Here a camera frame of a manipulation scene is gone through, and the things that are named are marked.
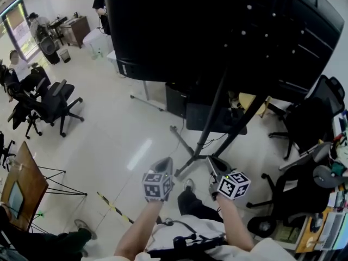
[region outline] wooden cabinet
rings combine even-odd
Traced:
[[[81,48],[83,39],[91,32],[87,17],[81,16],[73,20],[68,20],[60,26],[65,41],[71,45]]]

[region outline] yellow and black tape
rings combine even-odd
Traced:
[[[131,220],[129,217],[125,216],[122,214],[122,212],[120,210],[118,210],[114,205],[112,205],[109,200],[107,200],[105,198],[105,196],[101,195],[100,193],[98,193],[98,195],[101,197],[102,200],[104,200],[106,202],[107,205],[109,205],[109,207],[113,210],[115,210],[117,213],[119,213],[125,220],[129,221],[131,224],[134,223],[133,220]]]

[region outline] white shirt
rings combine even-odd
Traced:
[[[36,40],[36,31],[38,29],[38,26],[39,25],[46,26],[48,24],[49,24],[49,20],[43,16],[39,16],[38,18],[33,20],[32,24],[30,25],[30,33],[32,34],[35,40]]]
[[[14,69],[17,73],[17,77],[19,81],[25,79],[28,75],[31,74],[31,70],[28,67],[28,63],[25,62],[22,58],[19,58],[18,64],[10,64],[9,69]]]
[[[200,220],[191,215],[182,216],[179,221],[191,226],[197,232],[197,236],[200,234],[206,238],[213,238],[225,232],[224,225],[217,221]],[[188,237],[190,235],[192,235],[192,232],[181,223],[174,223],[173,226],[156,225],[147,244],[146,251],[173,248],[173,239],[175,237]],[[223,261],[295,261],[285,249],[270,238],[259,242],[251,252],[246,252],[236,246],[225,245],[208,250],[206,253],[216,260]],[[138,254],[135,258],[135,261],[150,260],[152,259],[146,252]],[[99,261],[129,260],[121,256],[112,256]]]

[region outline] shoe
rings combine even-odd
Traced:
[[[186,191],[189,189],[190,191],[194,192],[195,190],[195,183],[192,179],[187,179],[186,182],[183,185],[183,190]]]
[[[92,240],[96,240],[98,237],[97,237],[97,234],[95,232],[93,232],[91,230],[91,228],[89,228],[89,226],[87,225],[86,222],[82,221],[82,220],[75,220],[75,225],[76,227],[80,230],[80,229],[86,229],[88,230],[91,234],[92,234]]]
[[[82,257],[87,258],[88,257],[88,252],[84,248],[81,250]]]

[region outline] wall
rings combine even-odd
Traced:
[[[328,0],[345,20],[345,26],[337,47],[324,69],[327,77],[336,77],[346,91],[345,105],[348,108],[348,0]]]
[[[38,15],[45,16],[50,20],[56,17],[50,0],[24,0],[24,4],[28,11],[28,15],[35,12]]]
[[[0,47],[0,59],[3,59],[3,64],[8,66],[10,65],[10,51],[15,49],[8,34],[4,34],[0,38]]]
[[[71,18],[74,12],[87,16],[89,26],[98,27],[99,18],[92,8],[94,0],[24,0],[29,13],[32,11],[39,15],[46,15],[54,19],[57,15]]]

